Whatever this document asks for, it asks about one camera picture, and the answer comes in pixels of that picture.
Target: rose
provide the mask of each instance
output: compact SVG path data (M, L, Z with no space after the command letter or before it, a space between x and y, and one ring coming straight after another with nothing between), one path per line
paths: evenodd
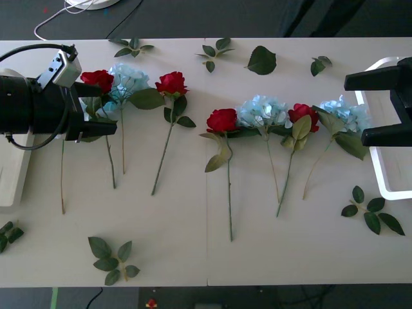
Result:
M232 108L226 109L215 109L206 123L210 127L207 129L208 132L229 132L235 131L236 127L236 110Z
M316 111L314 111L306 104L296 103L293 109L289 109L288 114L290 121L292 121L293 123L297 122L303 116L309 115L312 119L312 126L310 128L310 131L316 132L317 130L319 130L319 126L316 125L319 120L319 115L316 113Z
M185 78L181 72L172 72L160 77L156 82L157 91L168 96L181 97L187 93Z
M84 72L80 79L88 85L99 85L103 93L108 93L111 90L111 85L114 76L110 75L106 70L99 70L94 72Z

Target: table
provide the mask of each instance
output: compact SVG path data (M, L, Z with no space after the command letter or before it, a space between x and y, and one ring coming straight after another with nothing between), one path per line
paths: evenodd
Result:
M212 141L198 137L215 108L240 105L255 94L275 95L290 105L337 99L345 75L366 69L390 55L410 55L412 39L233 39L236 50L216 61L213 74L195 53L214 39L144 40L156 46L137 58L114 59L118 46L107 41L75 43L83 71L108 69L117 61L146 71L154 86L174 70L186 77L187 114L198 125L174 129L158 193L151 186L167 134L162 108L127 108L127 173L121 175L120 130L110 138L118 189L111 188L104 140L69 144L64 157L67 214L60 211L61 142L33 152L21 206L2 214L20 220L26 234L1 255L0 286L100 286L105 274L93 267L88 236L100 236L113 248L133 240L130 258L142 271L117 286L287 285L317 283L408 283L412 270L410 238L383 230L376 236L362 216L340 216L351 189L360 185L366 199L379 195L370 158L364 162L332 145L317 167L306 201L309 170L328 143L322 127L312 143L295 155L288 196L279 218L266 145L259 137L232 142L232 204L235 241L229 242L225 169L203 170L215 154ZM30 42L2 42L3 53ZM257 45L277 53L277 68L259 76L243 67ZM44 70L55 51L17 55L2 66L23 75ZM311 57L326 55L333 68L310 75ZM30 66L23 59L36 58ZM345 97L355 104L353 93ZM280 188L288 151L270 140ZM412 211L408 201L387 202L386 211L402 223L407 235Z

